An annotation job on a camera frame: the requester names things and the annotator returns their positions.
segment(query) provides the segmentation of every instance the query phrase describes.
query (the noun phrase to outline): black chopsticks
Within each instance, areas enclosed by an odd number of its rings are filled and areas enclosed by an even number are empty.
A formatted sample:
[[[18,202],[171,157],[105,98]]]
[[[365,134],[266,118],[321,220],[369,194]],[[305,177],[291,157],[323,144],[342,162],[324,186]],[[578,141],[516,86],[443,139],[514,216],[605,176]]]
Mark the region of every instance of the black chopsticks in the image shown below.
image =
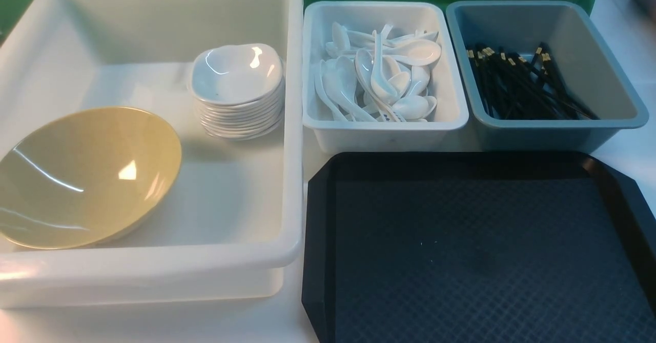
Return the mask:
[[[476,44],[469,65],[485,112],[498,119],[599,119],[567,89],[548,44],[532,60],[516,52]]]

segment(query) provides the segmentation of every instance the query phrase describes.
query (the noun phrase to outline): stack of white dishes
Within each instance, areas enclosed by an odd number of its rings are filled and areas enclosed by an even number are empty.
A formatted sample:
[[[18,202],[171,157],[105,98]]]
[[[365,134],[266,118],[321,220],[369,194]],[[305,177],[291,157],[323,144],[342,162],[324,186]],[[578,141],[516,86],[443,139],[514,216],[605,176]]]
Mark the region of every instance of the stack of white dishes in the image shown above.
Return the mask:
[[[223,46],[194,61],[189,90],[194,109],[212,137],[261,137],[281,123],[285,104],[283,63],[266,44]]]

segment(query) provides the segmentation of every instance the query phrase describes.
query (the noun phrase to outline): white plastic bin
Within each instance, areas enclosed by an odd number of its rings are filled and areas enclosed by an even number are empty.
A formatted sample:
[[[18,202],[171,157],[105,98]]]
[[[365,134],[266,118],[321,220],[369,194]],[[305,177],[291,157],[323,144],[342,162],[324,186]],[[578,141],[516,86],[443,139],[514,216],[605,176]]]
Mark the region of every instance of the white plastic bin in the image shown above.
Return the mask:
[[[429,94],[436,96],[436,112],[428,123],[336,122],[314,89],[311,72],[319,61],[330,58],[331,26],[338,22],[349,30],[371,33],[389,23],[390,37],[417,29],[440,32],[441,59],[431,65]],[[303,28],[303,124],[314,130],[321,150],[335,154],[347,151],[436,151],[450,131],[469,119],[467,102],[449,30],[442,11],[431,4],[410,2],[317,2],[305,10]]]
[[[127,105],[164,117],[183,161],[166,200],[124,238],[55,251],[0,239],[0,307],[276,293],[302,236],[301,32],[302,0],[34,0],[0,49],[0,156],[63,115]],[[207,49],[248,43],[285,58],[284,127],[213,139],[187,73]]]

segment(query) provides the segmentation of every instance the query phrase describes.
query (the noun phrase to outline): yellow bowl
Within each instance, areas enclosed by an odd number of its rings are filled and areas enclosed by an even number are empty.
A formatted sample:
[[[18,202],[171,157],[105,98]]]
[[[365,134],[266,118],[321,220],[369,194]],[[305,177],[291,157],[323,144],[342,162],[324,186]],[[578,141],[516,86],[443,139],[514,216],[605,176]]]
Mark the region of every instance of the yellow bowl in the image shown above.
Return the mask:
[[[0,232],[33,249],[70,249],[125,234],[169,191],[182,161],[164,119],[104,107],[57,119],[0,161]]]

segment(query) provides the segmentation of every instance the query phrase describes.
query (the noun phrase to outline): white tabletop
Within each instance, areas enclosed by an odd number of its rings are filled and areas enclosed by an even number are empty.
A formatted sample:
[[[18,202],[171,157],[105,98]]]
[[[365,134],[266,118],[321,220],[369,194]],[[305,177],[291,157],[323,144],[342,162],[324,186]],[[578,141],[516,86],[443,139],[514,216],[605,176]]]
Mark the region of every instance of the white tabletop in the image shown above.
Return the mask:
[[[630,0],[597,0],[592,20],[651,112],[642,129],[622,131],[595,156],[633,177],[656,210],[656,25]],[[306,178],[327,159],[305,133]],[[300,305],[302,258],[285,269],[271,298],[177,304],[0,311],[3,343],[249,343],[317,341]]]

